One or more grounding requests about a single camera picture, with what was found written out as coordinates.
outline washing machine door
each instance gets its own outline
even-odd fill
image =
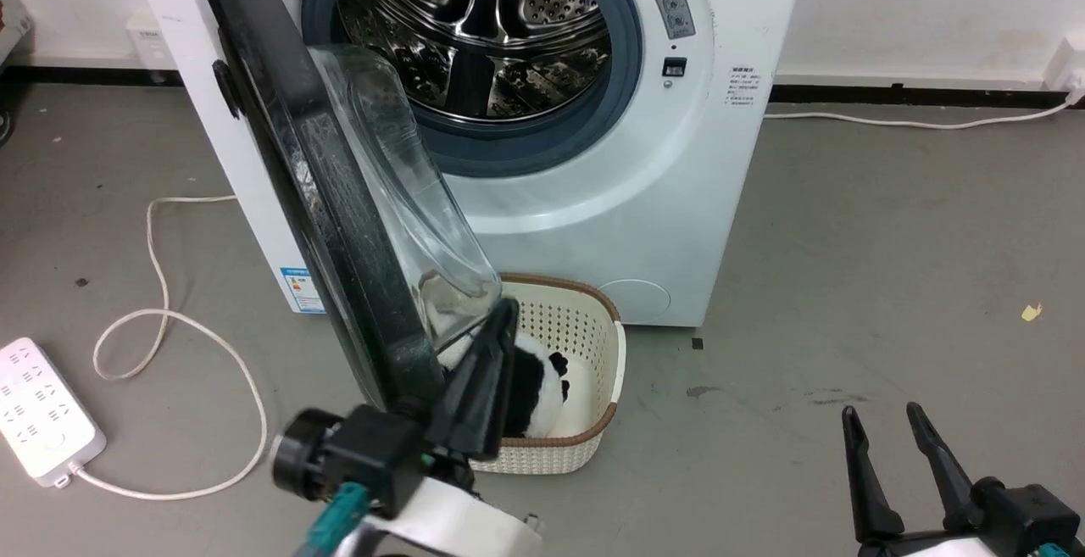
[[[395,71],[360,48],[306,48],[281,0],[207,1],[227,56],[208,67],[252,127],[359,384],[378,406],[432,402],[435,351],[488,314],[500,281],[411,142]]]

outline washing machine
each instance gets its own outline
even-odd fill
[[[148,0],[286,302],[324,308],[207,0]],[[794,0],[267,0],[395,66],[490,263],[701,325]]]

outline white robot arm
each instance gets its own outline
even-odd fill
[[[918,403],[908,403],[916,445],[930,461],[945,518],[936,531],[906,533],[870,463],[870,442],[854,407],[844,407],[844,453],[859,557],[1082,557],[1081,517],[1042,485],[974,484]]]
[[[436,403],[360,405],[346,418],[303,410],[277,439],[276,484],[329,499],[297,557],[539,557],[535,517],[474,492],[470,461],[497,457],[518,305],[490,313]]]

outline gray floor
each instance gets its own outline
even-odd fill
[[[904,416],[918,400],[973,478],[1044,483],[1085,508],[1083,139],[1081,113],[960,132],[766,124],[705,326],[631,329],[618,415],[590,465],[485,477],[485,498],[540,515],[552,556],[850,555],[844,403],[859,407],[906,522],[941,520]],[[89,467],[102,478],[202,486],[256,444],[233,363],[197,333],[173,329],[129,382],[90,364],[105,326],[159,304],[146,203],[227,191],[178,90],[36,87],[0,148],[0,342],[46,346],[108,435]],[[355,402],[326,318],[286,311],[237,206],[167,207],[158,225],[179,309],[250,360],[276,427],[303,406]],[[1042,317],[1022,321],[1037,302]],[[111,368],[139,359],[153,324],[117,336]],[[699,387],[718,390],[687,395]],[[11,555],[283,555],[318,511],[272,488],[266,464],[171,504],[78,481],[40,489],[10,454],[0,484]]]

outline plush toy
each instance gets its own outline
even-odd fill
[[[446,376],[460,364],[476,333],[473,330],[437,355]],[[546,438],[569,398],[569,381],[562,379],[569,372],[569,360],[560,353],[550,353],[546,345],[523,331],[516,331],[513,344],[512,388],[501,435]]]

